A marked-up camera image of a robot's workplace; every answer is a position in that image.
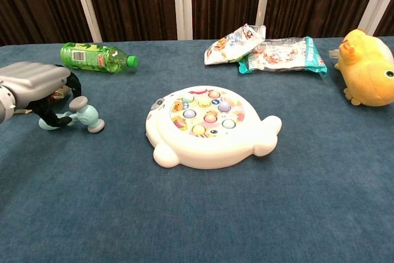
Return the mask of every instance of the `snack bag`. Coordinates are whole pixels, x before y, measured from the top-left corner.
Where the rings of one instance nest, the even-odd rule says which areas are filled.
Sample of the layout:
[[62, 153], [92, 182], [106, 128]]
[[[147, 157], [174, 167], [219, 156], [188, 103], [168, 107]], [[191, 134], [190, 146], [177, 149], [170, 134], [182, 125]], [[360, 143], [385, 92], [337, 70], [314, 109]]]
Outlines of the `snack bag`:
[[265, 40], [265, 26], [248, 24], [226, 35], [207, 48], [204, 54], [205, 65], [238, 62], [253, 48]]
[[[68, 93], [70, 92], [70, 88], [66, 85], [60, 86], [56, 91], [51, 93], [48, 97], [49, 106], [55, 105], [58, 101], [64, 99]], [[30, 109], [18, 109], [14, 111], [14, 114], [29, 114], [32, 110]]]
[[260, 71], [313, 71], [327, 73], [311, 37], [267, 39], [239, 61], [242, 74]]

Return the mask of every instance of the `plastic packaging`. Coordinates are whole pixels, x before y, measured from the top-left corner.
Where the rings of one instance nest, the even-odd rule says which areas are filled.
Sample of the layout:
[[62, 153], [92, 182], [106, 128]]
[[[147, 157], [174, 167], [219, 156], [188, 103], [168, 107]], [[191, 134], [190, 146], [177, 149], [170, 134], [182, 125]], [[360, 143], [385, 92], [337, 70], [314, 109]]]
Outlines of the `plastic packaging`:
[[303, 71], [327, 73], [311, 37], [267, 39], [239, 61], [242, 74], [260, 71]]
[[[63, 100], [67, 97], [68, 93], [70, 92], [70, 88], [66, 85], [61, 86], [56, 91], [54, 91], [49, 97], [49, 106], [55, 105], [57, 102]], [[14, 111], [14, 114], [29, 114], [33, 112], [30, 109], [17, 109]]]
[[205, 51], [204, 63], [205, 65], [214, 65], [238, 62], [264, 39], [265, 26], [245, 24], [210, 45]]
[[138, 58], [127, 55], [115, 46], [66, 43], [60, 58], [68, 68], [117, 73], [125, 68], [136, 69]]

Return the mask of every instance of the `table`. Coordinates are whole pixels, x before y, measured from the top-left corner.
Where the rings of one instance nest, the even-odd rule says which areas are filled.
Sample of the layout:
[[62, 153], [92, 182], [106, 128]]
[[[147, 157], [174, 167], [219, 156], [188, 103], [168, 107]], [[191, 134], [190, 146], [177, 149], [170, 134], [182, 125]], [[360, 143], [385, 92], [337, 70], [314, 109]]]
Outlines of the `table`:
[[[0, 262], [393, 262], [394, 106], [345, 99], [328, 54], [340, 41], [315, 39], [326, 77], [205, 67], [211, 40], [110, 43], [139, 57], [136, 73], [74, 71], [101, 133], [44, 131], [35, 114], [0, 125]], [[61, 46], [1, 47], [0, 67], [61, 63]], [[202, 84], [279, 116], [275, 150], [212, 171], [158, 166], [151, 104]]]

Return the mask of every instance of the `toy flipper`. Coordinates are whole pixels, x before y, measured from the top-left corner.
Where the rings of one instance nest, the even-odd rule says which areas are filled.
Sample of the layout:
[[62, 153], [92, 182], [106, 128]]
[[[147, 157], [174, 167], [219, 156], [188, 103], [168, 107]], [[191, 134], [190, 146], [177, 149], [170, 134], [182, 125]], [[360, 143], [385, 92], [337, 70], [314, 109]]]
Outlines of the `toy flipper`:
[[49, 126], [61, 127], [71, 122], [69, 116], [58, 118], [56, 113], [50, 109], [48, 97], [30, 102], [27, 109], [32, 110], [35, 114], [42, 118]]
[[178, 156], [170, 146], [164, 143], [157, 144], [153, 150], [153, 158], [164, 168], [172, 168], [179, 164]]
[[268, 116], [261, 122], [259, 135], [264, 135], [257, 139], [253, 147], [253, 154], [264, 156], [272, 152], [278, 143], [278, 133], [282, 128], [282, 121], [277, 116]]

